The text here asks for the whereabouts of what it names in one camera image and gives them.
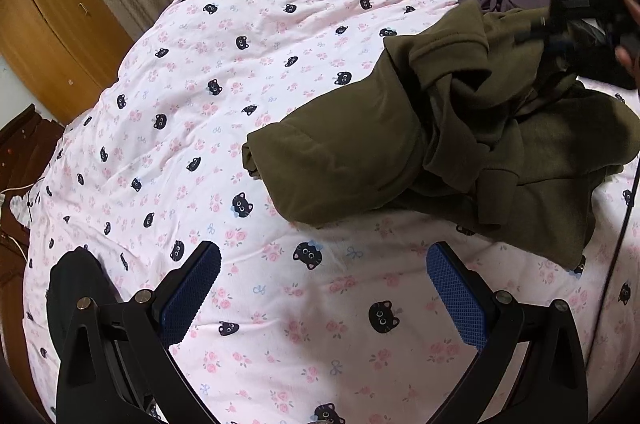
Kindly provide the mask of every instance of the black cat face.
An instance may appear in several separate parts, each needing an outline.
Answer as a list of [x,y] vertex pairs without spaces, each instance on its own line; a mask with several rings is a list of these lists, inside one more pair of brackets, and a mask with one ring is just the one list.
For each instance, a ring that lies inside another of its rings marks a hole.
[[144,225],[145,227],[151,227],[151,224],[154,222],[154,214],[155,213],[149,213],[145,216],[145,220],[142,223],[142,225]]
[[201,160],[202,159],[200,157],[195,157],[191,162],[189,162],[187,169],[191,172],[195,171],[196,169],[198,169]]
[[179,239],[174,243],[174,249],[171,251],[171,259],[174,261],[180,261],[184,254],[184,244]]
[[345,84],[349,84],[350,82],[351,82],[351,72],[339,71],[338,78],[335,80],[334,84],[339,84],[340,86],[344,86]]
[[622,285],[622,289],[620,289],[620,296],[618,296],[618,301],[622,301],[626,307],[626,304],[631,299],[631,287],[629,283],[624,283]]
[[400,324],[400,320],[394,317],[391,306],[391,301],[379,301],[369,308],[369,323],[379,334],[386,334]]
[[236,38],[236,46],[240,50],[246,50],[247,48],[249,48],[249,44],[246,42],[246,36],[238,36]]
[[154,122],[154,128],[156,129],[164,129],[166,126],[166,115],[161,113],[160,115],[156,115],[156,122]]
[[462,225],[456,225],[456,230],[460,234],[464,234],[465,236],[473,236],[475,234],[475,232],[469,229],[465,229],[464,227],[462,227]]
[[322,404],[322,406],[318,406],[314,415],[318,417],[318,420],[326,420],[332,424],[345,424],[346,422],[335,412],[335,406],[333,404]]
[[254,209],[254,205],[246,201],[244,193],[240,193],[239,195],[234,196],[234,199],[231,202],[231,208],[236,216],[246,218],[251,214],[251,211]]
[[221,336],[230,336],[231,334],[236,333],[240,330],[240,325],[237,323],[227,323],[225,321],[220,321],[220,326],[218,327],[218,331]]
[[209,91],[211,92],[212,95],[220,95],[220,93],[222,92],[222,86],[218,84],[217,79],[210,80],[207,83],[207,88],[209,88]]
[[293,260],[302,261],[309,270],[315,269],[322,263],[322,246],[314,241],[304,241],[293,251]]

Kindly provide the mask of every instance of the wooden wardrobe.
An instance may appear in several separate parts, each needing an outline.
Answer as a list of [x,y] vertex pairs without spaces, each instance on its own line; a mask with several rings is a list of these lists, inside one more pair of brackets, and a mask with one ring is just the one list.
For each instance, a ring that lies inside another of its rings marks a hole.
[[102,0],[0,0],[0,54],[63,124],[115,82],[132,44]]

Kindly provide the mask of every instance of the pink rose print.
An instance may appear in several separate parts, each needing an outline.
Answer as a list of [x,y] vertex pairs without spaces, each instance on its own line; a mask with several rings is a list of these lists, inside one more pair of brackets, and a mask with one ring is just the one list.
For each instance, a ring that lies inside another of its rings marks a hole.
[[261,325],[267,320],[267,314],[260,314],[260,312],[254,312],[251,316],[251,322],[254,325]]
[[438,296],[431,296],[431,301],[429,301],[424,306],[424,308],[428,312],[433,312],[434,314],[438,315],[438,301],[440,301],[440,298]]
[[284,253],[284,250],[277,243],[268,243],[262,247],[262,257],[267,261],[277,261]]
[[356,391],[354,395],[365,395],[365,396],[368,396],[370,399],[373,399],[373,397],[376,396],[376,394],[371,391],[371,388],[369,386],[363,386],[358,391]]
[[302,321],[290,321],[289,325],[287,325],[287,328],[284,330],[284,334],[289,338],[289,341],[294,344],[311,341],[309,333],[306,331],[305,324]]
[[414,390],[414,388],[411,387],[411,384],[409,385],[409,392],[407,393],[407,396],[404,397],[402,399],[403,402],[409,402],[410,400],[413,399],[417,399],[418,398],[418,392]]
[[443,362],[450,362],[460,354],[460,345],[458,343],[452,343],[449,340],[436,341],[429,347],[430,356],[427,361],[435,362],[436,364],[442,364]]
[[251,359],[249,359],[247,356],[240,354],[239,352],[234,352],[233,357],[240,364],[240,366],[244,368],[246,368],[247,364],[251,364]]
[[246,238],[246,231],[242,229],[228,229],[225,232],[225,245],[227,247],[237,247],[242,245],[242,242]]
[[194,245],[200,241],[200,231],[199,230],[191,230],[189,233],[189,241]]
[[223,288],[220,288],[213,294],[211,301],[217,309],[226,310],[231,306],[230,299],[233,299]]
[[330,334],[334,335],[334,339],[341,339],[342,334],[349,330],[349,327],[345,325],[344,322],[340,321],[336,323],[334,320],[329,321],[325,328]]
[[269,364],[275,364],[276,362],[280,362],[280,359],[276,359],[275,357],[273,357],[273,356],[270,354],[269,350],[267,350],[267,353],[266,353],[266,354],[264,354],[264,356],[267,358],[267,362],[268,362]]
[[218,360],[218,356],[215,352],[205,352],[204,353],[204,361],[203,368],[207,370],[210,374],[215,374],[220,368],[220,361]]
[[208,104],[202,105],[201,115],[204,115],[205,117],[211,117],[211,115],[213,115],[216,111],[218,111],[218,106],[216,106],[212,102],[209,102]]
[[211,200],[209,201],[209,210],[217,213],[220,210],[220,206],[222,205],[222,198],[220,194],[216,193],[215,195],[211,195]]
[[380,223],[376,224],[374,230],[380,233],[380,238],[385,239],[389,234],[394,233],[392,226],[393,220],[391,220],[391,218],[383,218]]
[[400,276],[402,276],[402,273],[400,274],[385,274],[382,279],[386,281],[386,286],[387,287],[391,287],[391,288],[396,288],[399,284],[400,284]]
[[267,203],[265,203],[264,206],[267,208],[269,216],[275,216],[278,214],[278,211],[276,211],[276,208],[273,206],[273,200],[271,200],[271,197],[267,197]]
[[305,377],[309,384],[318,381],[318,369],[315,366],[311,366],[309,369],[303,368],[300,375]]
[[334,280],[329,285],[329,292],[335,294],[339,292],[340,294],[344,294],[350,288],[356,286],[358,282],[353,276],[339,277]]
[[270,393],[271,400],[273,401],[275,407],[278,408],[278,410],[282,413],[289,413],[289,407],[293,408],[293,402],[289,397],[289,393],[287,393],[286,391],[275,392],[272,390],[270,390]]

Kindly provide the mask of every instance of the olive green jacket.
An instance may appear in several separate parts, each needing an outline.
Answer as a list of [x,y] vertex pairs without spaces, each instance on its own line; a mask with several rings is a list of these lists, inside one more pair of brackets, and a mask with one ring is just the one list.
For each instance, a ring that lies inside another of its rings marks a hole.
[[244,167],[289,221],[402,207],[576,267],[591,194],[638,154],[640,120],[541,41],[514,45],[545,13],[482,15],[469,0],[385,38],[367,78],[249,133]]

